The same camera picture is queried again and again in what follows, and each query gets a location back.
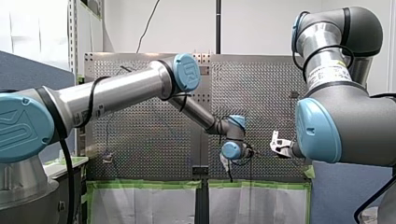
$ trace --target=light blue joint cap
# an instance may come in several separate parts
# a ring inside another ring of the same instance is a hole
[[[173,63],[175,81],[181,91],[193,91],[201,82],[201,71],[198,62],[187,53],[175,56]]]
[[[340,134],[329,112],[320,102],[312,98],[298,102],[296,129],[298,144],[307,158],[329,163],[340,161]]]
[[[242,127],[244,127],[244,129],[246,129],[247,127],[247,123],[246,123],[246,119],[244,116],[240,116],[240,115],[230,115],[231,119],[228,119],[228,121],[230,121],[233,124],[238,125],[236,122],[238,122]]]
[[[239,160],[241,157],[241,148],[235,142],[226,142],[221,148],[221,153],[228,160]]]
[[[50,112],[34,99],[0,93],[0,163],[37,155],[54,134]]]

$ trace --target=metal wall panel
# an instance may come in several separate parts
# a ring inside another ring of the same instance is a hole
[[[124,74],[126,71],[121,66],[139,70],[152,60],[170,56],[87,54],[86,78],[90,81]],[[191,179],[190,125],[187,117],[158,98],[97,120],[87,127],[87,146],[95,154],[90,161],[88,178]],[[113,162],[103,163],[103,156],[108,153],[113,153]]]
[[[297,99],[291,99],[290,92],[305,93],[301,72],[291,57],[213,55],[211,76],[212,113],[246,116],[246,140],[262,154],[252,159],[251,167],[233,165],[233,178],[304,181],[302,160],[279,159],[270,148],[274,129],[279,130],[279,138],[294,137]],[[211,136],[209,176],[228,178],[219,152],[219,138]]]
[[[274,128],[280,131],[279,137],[293,138],[297,99],[290,99],[290,91],[301,95],[305,91],[301,72],[291,57],[206,55],[203,62],[203,54],[199,55],[205,77],[193,98],[218,117],[245,115],[247,141],[262,154],[253,159],[251,174],[249,165],[234,167],[233,177],[306,181],[302,161],[281,160],[269,148]],[[151,60],[169,56],[172,55],[87,54],[85,75],[87,81],[115,76],[125,73],[121,65],[138,70]],[[89,125],[87,146],[96,154],[88,169],[90,179],[189,180],[191,167],[198,163],[209,165],[211,178],[228,178],[219,162],[219,137],[208,139],[204,132],[197,132],[187,117],[159,99],[131,106]],[[109,152],[114,154],[113,162],[103,163],[103,155]]]

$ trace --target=wire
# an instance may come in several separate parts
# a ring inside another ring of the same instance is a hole
[[[373,196],[371,196],[365,203],[363,203],[355,212],[353,217],[355,218],[356,223],[360,223],[359,217],[361,212],[367,208],[371,203],[373,203],[376,199],[378,199],[385,191],[387,191],[392,185],[396,182],[396,175],[391,178],[388,183],[386,183],[381,189],[379,189]]]
[[[75,205],[75,179],[74,179],[74,170],[73,163],[70,156],[69,148],[64,141],[61,139],[59,141],[61,144],[62,151],[64,152],[64,160],[66,161],[66,172],[67,172],[67,186],[69,191],[69,205],[67,211],[67,224],[72,224],[75,214],[74,214],[74,205]]]
[[[387,93],[381,93],[381,94],[370,96],[370,98],[382,98],[382,97],[393,97],[393,98],[396,98],[396,93],[387,92]]]
[[[154,9],[152,9],[151,15],[150,15],[149,18],[148,18],[148,23],[147,23],[147,25],[146,25],[145,32],[143,32],[143,34],[140,36],[139,45],[137,46],[136,53],[138,53],[139,50],[140,50],[140,47],[141,47],[141,45],[142,45],[142,40],[143,40],[143,38],[145,37],[146,32],[148,31],[149,23],[151,22],[151,19],[152,19],[152,17],[154,16],[154,13],[155,13],[155,9],[157,9],[157,6],[158,6],[159,3],[160,3],[160,0],[157,0],[157,2],[155,3]]]
[[[305,70],[306,70],[306,67],[308,66],[309,61],[311,61],[311,59],[312,59],[315,55],[317,55],[318,53],[320,53],[322,50],[324,50],[324,49],[333,49],[333,48],[339,48],[339,49],[345,50],[345,51],[349,54],[349,56],[350,56],[350,62],[349,62],[349,65],[348,65],[346,68],[350,68],[350,66],[352,66],[353,62],[355,61],[355,55],[354,55],[354,53],[352,52],[352,50],[349,49],[348,47],[343,46],[343,45],[329,45],[329,46],[324,46],[324,47],[318,48],[318,49],[314,50],[314,51],[305,59],[304,66],[303,66],[303,78],[304,78],[304,81],[305,81],[305,82],[306,82]]]
[[[299,32],[299,27],[300,27],[300,22],[301,19],[303,18],[304,15],[309,14],[308,11],[303,11],[300,13],[300,15],[297,18],[297,21],[295,23],[295,26],[293,27],[293,29],[295,30],[294,32],[294,37],[293,37],[293,43],[291,46],[291,56],[293,58],[293,62],[294,64],[300,69],[303,70],[303,68],[297,63],[297,59],[296,59],[296,50],[297,50],[297,37],[298,37],[298,32]]]
[[[0,93],[12,93],[16,92],[17,90],[0,90]]]
[[[91,93],[90,93],[90,101],[88,102],[88,111],[87,111],[87,117],[84,119],[84,121],[77,126],[77,128],[82,128],[85,125],[88,124],[88,122],[90,122],[91,118],[92,118],[92,112],[93,112],[93,96],[95,94],[95,89],[96,89],[96,85],[102,81],[103,79],[106,79],[108,77],[99,77],[97,78],[91,86]]]
[[[228,171],[227,171],[228,177],[230,178],[230,182],[233,183],[233,176],[231,174],[231,165],[230,161],[228,161]]]

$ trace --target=robotic arm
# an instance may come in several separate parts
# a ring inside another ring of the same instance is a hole
[[[275,134],[271,149],[330,163],[394,165],[395,101],[371,98],[365,89],[371,60],[382,45],[378,18],[361,7],[305,13],[292,43],[304,57],[308,93],[296,106],[297,142]]]
[[[13,223],[26,220],[57,223],[57,216],[51,219],[48,214],[59,212],[58,183],[47,180],[38,153],[50,144],[64,143],[73,128],[153,97],[169,101],[208,133],[226,135],[222,155],[230,160],[248,156],[244,117],[215,119],[191,98],[178,94],[195,90],[200,75],[197,62],[189,54],[178,54],[153,61],[147,69],[136,73],[99,77],[92,83],[59,91],[41,87],[1,93],[0,219],[7,222],[13,218]],[[43,202],[48,209],[30,212],[32,217],[18,216],[25,214],[23,209],[34,209]]]

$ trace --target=black pole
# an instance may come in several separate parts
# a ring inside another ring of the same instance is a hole
[[[221,0],[216,0],[216,54],[221,54]]]

